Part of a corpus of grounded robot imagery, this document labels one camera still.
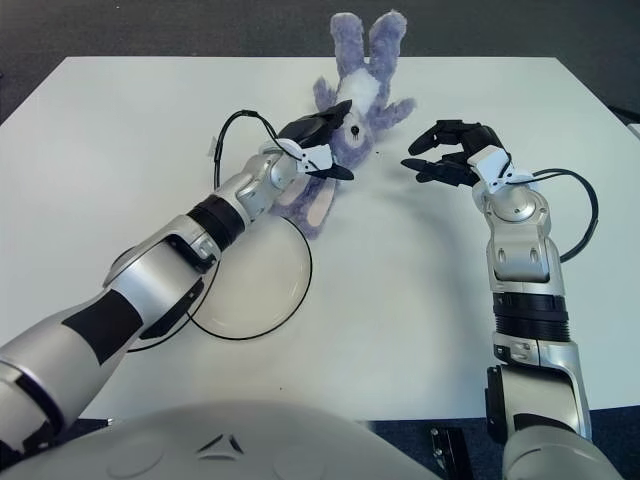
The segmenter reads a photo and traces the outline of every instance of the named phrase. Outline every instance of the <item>black cable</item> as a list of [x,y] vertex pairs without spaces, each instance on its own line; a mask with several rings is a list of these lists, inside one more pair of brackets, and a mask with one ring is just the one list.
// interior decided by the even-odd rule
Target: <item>black cable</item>
[[296,305],[296,307],[293,309],[293,311],[291,311],[291,313],[289,313],[289,315],[282,320],[280,323],[278,323],[277,325],[275,325],[273,328],[267,330],[266,332],[262,332],[259,333],[257,335],[251,335],[248,337],[225,337],[224,335],[219,335],[216,333],[213,333],[209,330],[207,330],[206,328],[204,328],[202,325],[200,325],[198,322],[195,321],[195,319],[193,317],[195,317],[198,309],[200,308],[200,305],[202,305],[202,303],[204,302],[204,300],[207,297],[207,294],[209,293],[209,290],[211,290],[211,286],[213,285],[213,279],[211,281],[211,283],[209,284],[209,287],[207,288],[207,291],[205,292],[205,294],[202,297],[202,302],[200,302],[200,305],[198,305],[198,307],[195,309],[195,311],[193,312],[193,314],[191,314],[190,320],[193,322],[193,324],[198,327],[200,330],[202,330],[203,332],[216,337],[216,338],[221,338],[223,340],[231,340],[234,342],[239,342],[239,341],[243,341],[243,340],[253,340],[254,338],[259,338],[262,337],[264,335],[267,335],[271,332],[273,332],[274,330],[280,328],[282,325],[284,325],[285,323],[287,323],[291,317],[293,317],[293,315],[298,311],[298,309],[300,308],[300,305],[302,305],[302,302],[304,301],[304,299],[307,296],[307,293],[309,293],[309,287],[311,286],[311,279],[313,278],[313,259],[311,257],[311,247],[309,246],[309,241],[306,239],[306,237],[304,236],[304,233],[302,233],[302,231],[296,226],[295,223],[293,223],[291,220],[289,220],[288,218],[285,217],[281,217],[283,220],[287,221],[289,223],[289,225],[291,225],[300,235],[300,238],[302,238],[302,240],[304,241],[305,245],[307,246],[307,254],[309,255],[309,281],[307,282],[307,286],[304,290],[304,293],[302,294],[302,298],[300,299],[300,302],[298,303],[298,305]]
[[[540,175],[545,175],[550,173],[551,175],[547,175],[546,177],[537,178]],[[563,175],[568,175],[570,177],[575,178],[580,182],[580,184],[584,187],[589,196],[589,202],[591,203],[591,220],[589,221],[589,225],[587,226],[584,235],[580,239],[580,241],[571,248],[568,252],[562,254],[560,256],[560,262],[564,263],[568,260],[571,260],[573,257],[578,255],[591,241],[591,237],[596,231],[596,227],[598,226],[598,216],[600,215],[600,206],[598,205],[598,196],[596,195],[596,191],[593,186],[581,175],[578,175],[576,172],[572,170],[567,170],[565,168],[546,168],[544,170],[540,170],[533,174],[534,179],[526,180],[524,182],[510,182],[507,185],[525,185],[527,183],[541,182],[543,180],[549,180],[550,178],[560,177]]]
[[502,166],[502,170],[500,170],[498,178],[502,178],[502,176],[506,173],[507,168],[509,168],[509,165],[511,165],[511,157],[509,157],[509,160],[507,160],[507,162]]
[[229,129],[229,126],[233,123],[235,119],[240,117],[251,117],[251,118],[257,118],[258,120],[260,120],[264,125],[264,128],[267,131],[269,138],[273,140],[273,142],[276,144],[276,146],[280,150],[282,150],[284,153],[286,153],[292,158],[295,158],[298,161],[302,160],[294,155],[291,155],[284,148],[282,148],[282,146],[276,140],[275,129],[268,122],[266,118],[264,118],[262,115],[260,115],[258,112],[254,110],[238,110],[237,112],[232,114],[229,118],[227,118],[227,120],[224,122],[224,125],[222,125],[222,129],[220,129],[220,136],[218,137],[218,140],[216,142],[216,149],[213,154],[213,188],[214,189],[220,188],[220,160],[222,159],[222,147],[224,143],[224,137],[227,134],[227,130]]

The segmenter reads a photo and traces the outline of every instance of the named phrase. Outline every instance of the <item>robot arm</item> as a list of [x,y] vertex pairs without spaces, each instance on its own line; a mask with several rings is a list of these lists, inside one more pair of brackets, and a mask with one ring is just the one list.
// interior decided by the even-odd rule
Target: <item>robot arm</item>
[[0,447],[34,450],[70,426],[138,337],[185,315],[202,276],[297,175],[353,178],[327,144],[350,103],[287,125],[214,194],[121,255],[95,298],[1,347]]
[[[487,265],[496,317],[493,352],[504,363],[488,369],[485,398],[489,434],[507,444],[505,478],[529,478],[524,464],[538,466],[535,478],[556,478],[562,471],[558,462],[572,472],[571,478],[619,478],[589,442],[589,407],[578,346],[569,336],[561,260],[549,238],[546,199],[531,173],[514,168],[491,128],[440,120],[409,152],[420,154],[441,143],[460,143],[463,151],[436,163],[413,158],[402,163],[418,171],[419,182],[472,186],[491,231]],[[575,475],[591,461],[604,470],[593,469],[595,477]],[[605,471],[609,476],[602,476]]]

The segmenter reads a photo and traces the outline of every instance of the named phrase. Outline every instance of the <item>purple plush bunny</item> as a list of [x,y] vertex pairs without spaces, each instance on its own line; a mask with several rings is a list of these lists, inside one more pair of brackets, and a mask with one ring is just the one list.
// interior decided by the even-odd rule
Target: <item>purple plush bunny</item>
[[[407,20],[393,10],[376,20],[369,31],[371,58],[366,63],[362,20],[353,13],[337,13],[331,18],[340,82],[336,91],[321,77],[313,93],[320,111],[352,100],[351,111],[329,142],[336,162],[349,169],[367,157],[379,132],[401,122],[415,108],[413,99],[387,105],[406,28]],[[315,238],[333,204],[336,187],[335,179],[302,175],[280,196],[272,211],[289,218],[307,238]]]

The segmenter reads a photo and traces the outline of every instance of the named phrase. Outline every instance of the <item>black band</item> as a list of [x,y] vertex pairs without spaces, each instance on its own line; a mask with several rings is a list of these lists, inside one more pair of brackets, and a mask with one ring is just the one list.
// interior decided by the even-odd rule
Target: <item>black band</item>
[[187,215],[198,222],[220,248],[226,248],[244,232],[244,221],[229,203],[216,195],[196,205]]
[[24,439],[22,446],[27,453],[44,450],[51,442],[53,442],[54,436],[55,432],[53,431],[53,427],[49,422],[45,421],[40,425],[38,430],[29,435],[28,438]]
[[143,325],[133,305],[120,293],[109,290],[102,298],[62,322],[80,335],[102,365]]
[[568,432],[576,433],[573,428],[560,420],[555,418],[543,417],[541,415],[535,415],[533,413],[517,413],[513,416],[513,426],[516,431],[524,430],[528,427],[535,427],[543,425],[547,427],[560,428]]
[[530,293],[494,293],[498,333],[520,338],[568,342],[569,315],[564,298]]
[[22,455],[0,440],[0,472],[22,460]]

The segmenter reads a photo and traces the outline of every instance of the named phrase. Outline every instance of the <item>floor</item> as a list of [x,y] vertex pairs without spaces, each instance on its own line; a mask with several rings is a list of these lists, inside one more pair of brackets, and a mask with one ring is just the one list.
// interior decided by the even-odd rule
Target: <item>floor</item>
[[[0,0],[0,123],[67,56],[332,56],[331,14],[369,25],[390,7],[409,20],[403,55],[558,57],[604,103],[640,111],[638,0]],[[465,430],[476,478],[499,478],[482,421],[450,423]],[[435,469],[430,426],[375,428]],[[640,478],[640,407],[595,413],[594,432]]]

